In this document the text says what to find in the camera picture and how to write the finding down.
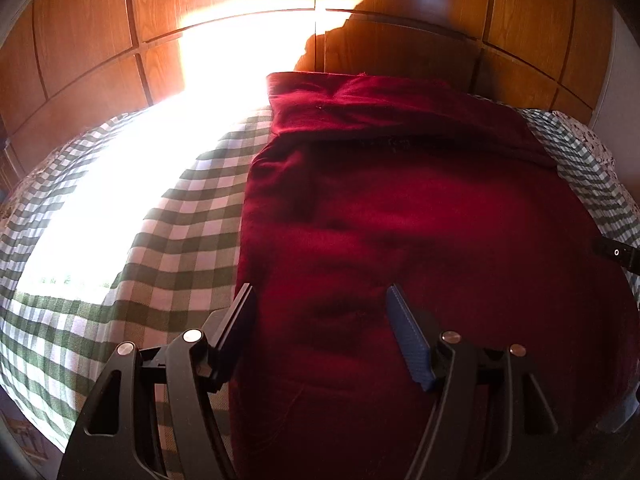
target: metal screw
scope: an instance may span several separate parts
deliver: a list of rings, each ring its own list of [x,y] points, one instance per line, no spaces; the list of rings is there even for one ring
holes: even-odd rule
[[[450,345],[455,345],[462,341],[462,336],[458,332],[447,330],[446,332],[442,333],[442,340],[449,343]]]
[[[511,352],[511,355],[515,355],[516,357],[524,357],[527,355],[527,349],[518,343],[511,345],[509,347],[509,352]]]
[[[201,337],[202,332],[197,328],[192,328],[191,330],[187,330],[187,332],[182,334],[182,339],[184,339],[187,343],[195,343]]]
[[[134,348],[135,346],[133,345],[133,343],[130,343],[127,341],[126,343],[122,343],[121,345],[118,345],[118,354],[129,355],[131,352],[133,352]]]

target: gingham pattern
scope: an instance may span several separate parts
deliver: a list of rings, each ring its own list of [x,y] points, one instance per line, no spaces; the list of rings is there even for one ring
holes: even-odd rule
[[[538,110],[521,113],[601,231],[636,245],[639,221],[620,184],[558,118]],[[101,304],[33,295],[19,287],[14,295],[50,216],[74,190],[83,168],[132,120],[111,121],[63,150],[24,195],[2,234],[0,269],[6,272],[0,279],[0,384],[61,449],[117,342],[131,340],[143,348],[165,344],[201,325],[211,310],[229,304],[244,184],[251,160],[268,140],[271,111],[258,110],[223,136],[164,193],[146,215]],[[630,275],[629,281],[638,298],[638,278]],[[228,429],[225,395],[213,403],[216,418]],[[158,418],[165,460],[176,469],[170,417],[162,402]]]
[[[583,142],[574,137],[553,113],[520,110],[529,129],[558,164],[566,180],[600,232],[634,247],[640,246],[640,220],[619,181],[604,170]],[[640,276],[625,272],[636,303],[640,301]]]

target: green checkered bedspread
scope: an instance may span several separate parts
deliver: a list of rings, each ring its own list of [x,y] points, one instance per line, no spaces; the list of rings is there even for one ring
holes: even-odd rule
[[[117,343],[168,343],[232,299],[244,184],[271,111],[220,135],[207,121],[184,124],[155,108],[67,145],[0,235],[0,386],[62,450]],[[520,113],[600,230],[638,246],[635,205],[617,179],[557,116]],[[171,134],[159,139],[159,126]],[[191,152],[178,148],[187,144]],[[627,277],[638,300],[640,278]],[[212,402],[228,433],[224,395]],[[159,424],[172,449],[164,409]]]

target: blue gripper pad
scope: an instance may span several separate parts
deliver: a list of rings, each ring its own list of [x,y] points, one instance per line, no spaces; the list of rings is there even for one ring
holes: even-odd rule
[[[431,390],[436,381],[431,369],[431,348],[396,286],[390,286],[386,290],[386,316],[411,378],[425,392]]]

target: folded blanket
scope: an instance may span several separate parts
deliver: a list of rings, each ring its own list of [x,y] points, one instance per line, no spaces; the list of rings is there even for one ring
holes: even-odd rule
[[[269,83],[238,267],[259,301],[230,385],[242,478],[402,478],[434,395],[386,319],[394,282],[476,346],[526,346],[574,433],[625,393],[634,298],[515,111],[396,78]]]

